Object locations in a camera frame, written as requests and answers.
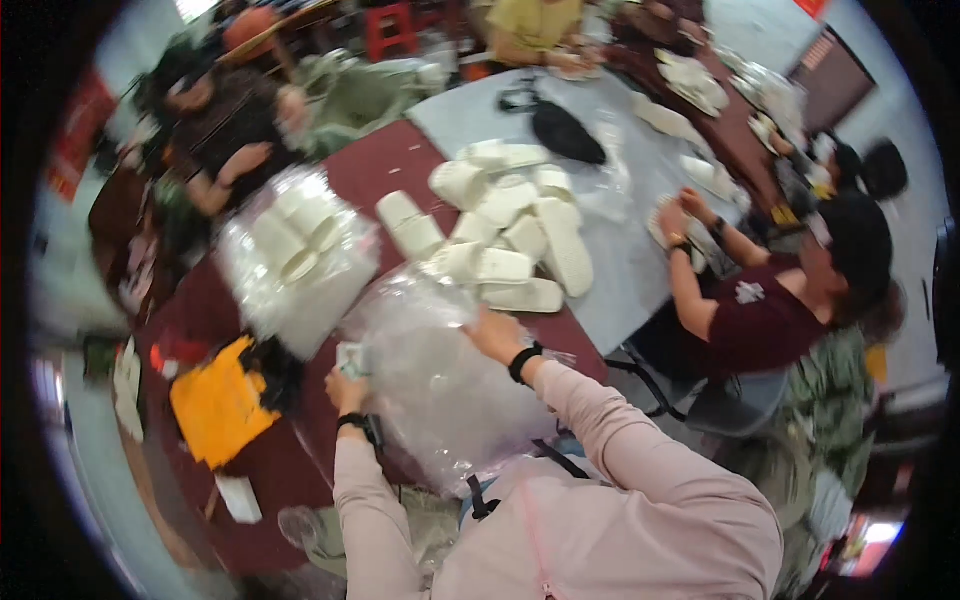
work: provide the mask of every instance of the tablecloth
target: tablecloth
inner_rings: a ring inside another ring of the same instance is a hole
[[[486,139],[537,143],[529,114],[497,109],[501,90],[536,72],[545,73],[542,69],[508,71],[463,85],[421,102],[408,115],[451,159],[468,144]],[[588,129],[605,123],[615,127],[623,140],[621,154],[630,175],[626,200],[615,193],[615,178],[603,170],[559,157],[554,160],[570,174],[585,215],[581,234],[593,259],[592,289],[567,304],[593,344],[607,355],[670,297],[666,259],[650,237],[647,222],[660,195],[676,194],[684,185],[697,187],[680,166],[680,156],[693,152],[687,142],[658,133],[634,116],[633,91],[609,72],[583,83],[544,76],[537,89]],[[702,193],[729,223],[740,220],[736,206]],[[618,220],[613,214],[623,205],[626,218]]]
[[[324,165],[333,189],[360,212],[376,220],[374,205],[384,195],[402,189],[431,212],[444,233],[456,224],[456,210],[441,204],[427,186],[430,172],[444,161],[430,142],[409,122],[400,121],[355,142],[331,156]],[[381,274],[401,258],[386,232],[381,232]],[[607,367],[569,310],[555,315],[521,319],[538,333],[548,348],[577,356],[576,368],[603,381]],[[336,344],[329,341],[307,365],[300,412],[277,421],[244,448],[226,467],[226,473],[251,480],[263,513],[255,525],[233,521],[223,501],[210,523],[203,510],[214,485],[213,474],[194,462],[180,441],[168,400],[170,386],[149,367],[152,345],[165,331],[217,346],[241,331],[236,303],[208,256],[183,280],[173,298],[136,333],[137,352],[144,369],[140,398],[146,404],[145,425],[159,438],[188,506],[194,527],[204,530],[225,568],[237,575],[291,569],[306,556],[280,534],[276,516],[288,506],[321,508],[332,504],[331,485],[336,438],[336,412],[324,392],[324,377],[335,363]],[[386,461],[385,472],[394,483],[410,483]],[[158,499],[159,509],[166,515]]]
[[[613,34],[617,36],[624,27],[614,21]],[[659,62],[654,56],[654,48],[654,44],[644,41],[617,43],[608,48],[607,57],[611,66],[623,70],[631,79],[659,96],[666,107],[693,123],[717,159],[750,192],[756,208],[769,213],[774,206],[785,204],[786,199],[773,172],[774,156],[750,129],[747,118],[755,109],[733,89],[731,70],[707,46],[697,53],[697,60],[723,86],[730,98],[730,105],[721,111],[719,117],[713,118],[667,88],[666,80],[657,68]]]

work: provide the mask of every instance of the red stool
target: red stool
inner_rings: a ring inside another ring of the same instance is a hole
[[[413,18],[410,15],[410,3],[406,0],[382,8],[367,9],[367,56],[371,62],[379,62],[383,58],[383,49],[389,46],[403,44],[407,52],[415,54],[418,49],[417,30],[414,29]],[[383,28],[394,25],[399,33],[395,36],[384,37]]]

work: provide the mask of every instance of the pink jacket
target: pink jacket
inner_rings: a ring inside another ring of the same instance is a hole
[[[782,536],[749,481],[559,363],[540,368],[535,389],[615,488],[574,479],[549,459],[521,459],[484,492],[502,500],[496,511],[467,517],[423,591],[406,514],[372,446],[339,440],[333,496],[348,600],[770,598]]]

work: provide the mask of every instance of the maroon tablecloth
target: maroon tablecloth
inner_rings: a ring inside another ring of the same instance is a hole
[[[623,27],[614,22],[614,34],[617,35]],[[642,87],[659,94],[665,106],[690,120],[707,140],[717,159],[747,188],[756,208],[769,214],[774,206],[785,204],[786,199],[773,172],[774,157],[747,123],[747,118],[755,109],[733,89],[730,84],[731,70],[706,46],[697,54],[697,60],[704,64],[730,97],[730,105],[721,111],[719,117],[713,118],[667,87],[666,80],[657,68],[659,62],[654,56],[654,49],[654,44],[644,41],[617,43],[608,49],[607,57],[612,67],[623,71]]]
[[[427,185],[430,172],[442,162],[444,158],[426,137],[409,122],[401,121],[351,144],[324,165],[334,190],[371,219],[376,220],[374,206],[380,198],[404,190],[425,212],[432,213],[444,233],[449,234],[456,224],[457,211],[442,204]],[[383,274],[402,259],[385,231],[381,231],[381,240]],[[578,370],[599,381],[606,379],[603,357],[569,309],[521,320],[537,331],[546,347],[576,355]],[[330,340],[324,344],[307,365],[299,415],[277,421],[225,469],[229,475],[250,478],[263,520],[255,525],[238,524],[220,500],[214,517],[207,523],[203,510],[214,485],[213,474],[206,465],[195,463],[180,441],[168,401],[170,386],[149,367],[150,348],[167,330],[211,346],[240,334],[237,305],[209,256],[184,278],[173,298],[136,334],[137,351],[144,361],[140,397],[146,404],[146,426],[160,438],[180,490],[187,504],[194,507],[194,525],[205,531],[228,571],[253,574],[304,564],[304,554],[280,534],[276,516],[284,507],[320,508],[332,504],[332,490],[322,471],[332,478],[336,413],[326,397],[324,377],[334,365],[336,343]],[[298,430],[312,458],[298,440]],[[385,471],[394,483],[409,482],[389,464]],[[162,503],[158,501],[158,505],[164,512]]]

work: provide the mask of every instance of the red banner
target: red banner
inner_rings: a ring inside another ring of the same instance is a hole
[[[117,102],[93,69],[83,75],[63,111],[63,121],[44,173],[47,185],[72,203],[93,152],[94,136],[116,110]]]
[[[824,15],[830,0],[793,0],[797,6],[804,9],[804,12],[817,19],[818,21]]]

